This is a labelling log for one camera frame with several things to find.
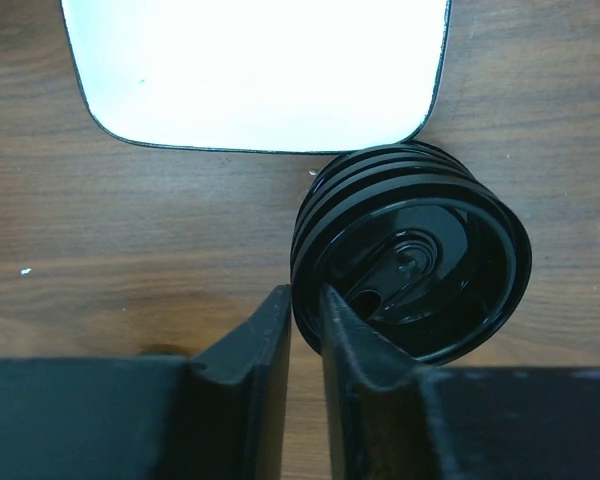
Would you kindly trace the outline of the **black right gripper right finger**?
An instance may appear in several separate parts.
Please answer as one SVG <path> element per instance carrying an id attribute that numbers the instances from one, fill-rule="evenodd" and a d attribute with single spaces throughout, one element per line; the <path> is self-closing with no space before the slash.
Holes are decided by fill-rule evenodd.
<path id="1" fill-rule="evenodd" d="M 600 479 L 600 367 L 420 363 L 320 294 L 336 479 Z"/>

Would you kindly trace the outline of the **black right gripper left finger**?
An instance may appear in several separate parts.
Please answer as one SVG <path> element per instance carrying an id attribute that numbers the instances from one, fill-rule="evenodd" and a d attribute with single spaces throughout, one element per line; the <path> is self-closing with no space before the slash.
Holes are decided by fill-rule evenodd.
<path id="1" fill-rule="evenodd" d="M 193 357 L 0 359 L 0 479 L 276 479 L 291 292 Z"/>

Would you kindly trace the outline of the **white rectangular plate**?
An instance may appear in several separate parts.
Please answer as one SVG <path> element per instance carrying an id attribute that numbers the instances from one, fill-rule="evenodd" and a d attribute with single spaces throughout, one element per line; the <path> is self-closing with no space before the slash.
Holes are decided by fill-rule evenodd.
<path id="1" fill-rule="evenodd" d="M 65 1 L 94 121 L 151 147 L 331 153 L 430 117 L 448 1 Z"/>

